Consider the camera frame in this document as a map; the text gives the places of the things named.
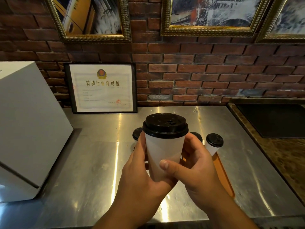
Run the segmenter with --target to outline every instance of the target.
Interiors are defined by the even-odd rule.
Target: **stainless steel counter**
[[[122,167],[135,145],[132,131],[142,126],[147,115],[158,112],[184,116],[190,131],[203,138],[212,132],[223,137],[218,153],[235,201],[256,223],[305,226],[303,205],[224,106],[145,107],[137,114],[64,111],[75,129],[46,185],[34,200],[0,204],[0,229],[93,226],[115,197]],[[159,222],[202,228],[208,217],[178,182],[150,221]]]

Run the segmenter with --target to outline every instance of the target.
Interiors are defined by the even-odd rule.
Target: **black mat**
[[[305,138],[305,108],[298,104],[236,104],[264,138]]]

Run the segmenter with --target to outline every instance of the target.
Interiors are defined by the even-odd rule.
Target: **brick wall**
[[[63,45],[43,0],[0,0],[0,60],[36,61],[62,106],[63,62],[134,62],[139,106],[305,97],[305,46],[252,38],[161,37],[161,0],[129,0],[131,44]]]

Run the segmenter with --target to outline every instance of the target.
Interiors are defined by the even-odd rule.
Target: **framed certificate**
[[[133,64],[65,63],[74,113],[136,113]]]

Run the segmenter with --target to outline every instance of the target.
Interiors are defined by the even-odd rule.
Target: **black picture frame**
[[[70,65],[71,64],[84,64],[84,65],[131,65],[132,66],[132,111],[115,111],[115,112],[98,112],[98,111],[92,111],[92,112],[79,112],[77,111],[76,101],[75,101],[75,95],[74,95],[74,89],[73,89],[73,83],[72,83],[72,77],[71,77],[71,71],[70,71]],[[135,72],[135,64],[134,63],[113,63],[113,62],[65,62],[63,63],[64,71],[66,73],[66,82],[68,84],[69,94],[71,97],[71,107],[72,112],[76,114],[91,114],[91,113],[138,113],[138,105],[137,105],[137,81],[136,81],[136,72]]]

